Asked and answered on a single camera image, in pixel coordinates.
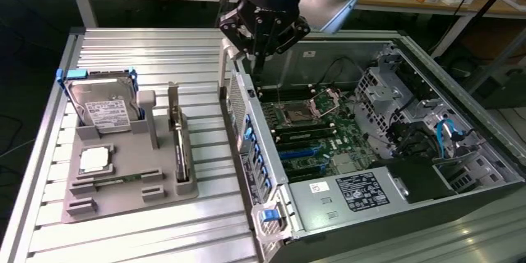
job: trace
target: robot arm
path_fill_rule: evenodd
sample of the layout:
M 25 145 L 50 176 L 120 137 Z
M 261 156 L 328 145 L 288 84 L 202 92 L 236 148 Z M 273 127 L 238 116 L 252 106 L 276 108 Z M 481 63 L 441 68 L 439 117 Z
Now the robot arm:
M 238 0 L 234 10 L 221 17 L 218 27 L 237 50 L 254 61 L 257 74 L 265 58 L 274 52 L 282 53 L 308 34 L 307 21 L 321 31 L 335 32 L 355 3 L 356 0 Z

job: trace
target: hard drive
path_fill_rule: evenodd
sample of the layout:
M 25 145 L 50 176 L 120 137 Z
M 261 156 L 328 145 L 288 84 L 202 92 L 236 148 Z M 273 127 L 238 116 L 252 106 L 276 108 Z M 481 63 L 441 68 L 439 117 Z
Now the hard drive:
M 62 86 L 81 124 L 96 126 L 101 134 L 130 129 L 129 122 L 142 118 L 136 102 L 136 72 L 133 70 L 90 72 L 69 70 L 56 80 Z

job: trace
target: black pole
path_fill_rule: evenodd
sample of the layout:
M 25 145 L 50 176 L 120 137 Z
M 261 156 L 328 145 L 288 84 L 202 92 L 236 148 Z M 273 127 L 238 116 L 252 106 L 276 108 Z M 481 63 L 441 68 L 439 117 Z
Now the black pole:
M 463 28 L 460 34 L 456 36 L 456 39 L 452 41 L 451 45 L 448 46 L 448 48 L 445 49 L 445 51 L 443 52 L 441 55 L 445 55 L 445 52 L 449 50 L 449 48 L 452 48 L 453 45 L 457 42 L 460 42 L 463 36 L 465 35 L 465 33 L 468 32 L 471 27 L 476 24 L 477 20 L 484 16 L 484 14 L 487 13 L 487 10 L 491 8 L 491 6 L 493 5 L 495 2 L 496 2 L 496 0 L 487 0 L 484 6 L 481 6 L 480 10 L 477 11 L 477 13 L 475 14 L 473 18 L 467 23 L 467 25 Z

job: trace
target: white table leg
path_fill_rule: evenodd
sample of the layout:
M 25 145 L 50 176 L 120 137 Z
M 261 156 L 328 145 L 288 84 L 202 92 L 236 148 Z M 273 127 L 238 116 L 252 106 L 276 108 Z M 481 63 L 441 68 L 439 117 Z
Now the white table leg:
M 467 26 L 467 23 L 471 21 L 473 14 L 463 15 L 457 20 L 456 23 L 452 25 L 451 30 L 447 32 L 445 36 L 441 39 L 441 42 L 436 46 L 431 54 L 431 58 L 437 57 L 445 52 L 445 49 L 449 47 L 452 41 L 459 36 L 463 28 Z
M 97 18 L 90 7 L 89 0 L 74 0 L 80 12 L 80 17 L 82 18 L 84 27 L 94 28 L 97 25 Z

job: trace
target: motherboard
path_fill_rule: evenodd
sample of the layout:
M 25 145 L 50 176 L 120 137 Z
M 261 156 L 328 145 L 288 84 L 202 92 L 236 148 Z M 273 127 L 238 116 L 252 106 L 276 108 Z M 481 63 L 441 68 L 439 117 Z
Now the motherboard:
M 337 91 L 315 93 L 261 103 L 289 182 L 360 171 L 377 159 Z

